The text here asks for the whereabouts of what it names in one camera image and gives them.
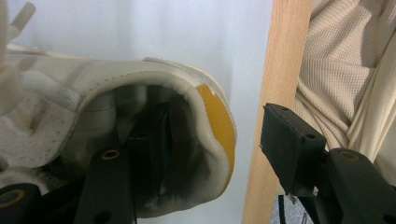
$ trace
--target shoelace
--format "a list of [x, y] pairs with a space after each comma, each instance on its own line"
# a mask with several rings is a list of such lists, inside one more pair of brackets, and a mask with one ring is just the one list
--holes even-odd
[[5, 57], [7, 44], [19, 36], [27, 22], [35, 13], [35, 6], [26, 3], [10, 25], [7, 25], [7, 0], [0, 0], [0, 116], [5, 124], [19, 135], [30, 135], [31, 121], [20, 107], [22, 88], [16, 72], [7, 67]]

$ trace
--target beige sweater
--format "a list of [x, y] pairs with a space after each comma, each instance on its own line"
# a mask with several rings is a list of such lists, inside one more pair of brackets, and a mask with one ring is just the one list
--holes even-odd
[[396, 4], [315, 1], [294, 110], [396, 185]]

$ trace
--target shoe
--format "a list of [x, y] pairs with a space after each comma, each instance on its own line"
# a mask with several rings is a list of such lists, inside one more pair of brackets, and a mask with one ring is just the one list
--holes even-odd
[[[213, 77], [158, 59], [111, 62], [54, 55], [12, 50], [3, 57], [1, 188], [11, 184], [5, 181], [8, 171], [44, 170], [55, 161], [59, 169], [49, 173], [62, 182], [59, 185], [85, 175], [97, 150], [124, 142], [145, 108], [168, 102], [172, 157], [161, 192], [139, 202], [137, 215], [156, 217], [189, 209], [226, 190], [236, 132]], [[42, 193], [53, 188], [30, 173], [39, 179]], [[30, 179], [21, 175], [15, 182], [33, 182]]]

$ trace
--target wooden board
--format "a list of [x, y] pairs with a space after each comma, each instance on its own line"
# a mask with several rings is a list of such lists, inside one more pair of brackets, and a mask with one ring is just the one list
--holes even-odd
[[277, 177], [259, 147], [263, 109], [270, 102], [292, 107], [303, 58], [312, 0], [274, 0], [262, 92], [242, 223], [268, 223]]

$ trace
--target beige knit fabric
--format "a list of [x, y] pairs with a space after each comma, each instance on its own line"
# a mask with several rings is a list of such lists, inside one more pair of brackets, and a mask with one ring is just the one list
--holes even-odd
[[[356, 115], [358, 110], [364, 111], [360, 108], [363, 95], [371, 94], [366, 91], [369, 83], [374, 83], [372, 78], [395, 27], [395, 1], [314, 2], [294, 110], [328, 139], [327, 148], [350, 147], [374, 161], [378, 151], [386, 145], [378, 142], [379, 149], [362, 148], [356, 144], [356, 136], [361, 137], [358, 134], [361, 130], [349, 129], [353, 123], [365, 123], [367, 120], [365, 113], [359, 118]], [[376, 97], [388, 97], [384, 94]], [[388, 130], [387, 134], [396, 138], [396, 134]], [[354, 136], [354, 144], [350, 144], [351, 136]], [[384, 151], [396, 162], [395, 150]], [[391, 170], [391, 167], [395, 165], [380, 171], [395, 185], [396, 180], [390, 178], [389, 173], [396, 170]]]

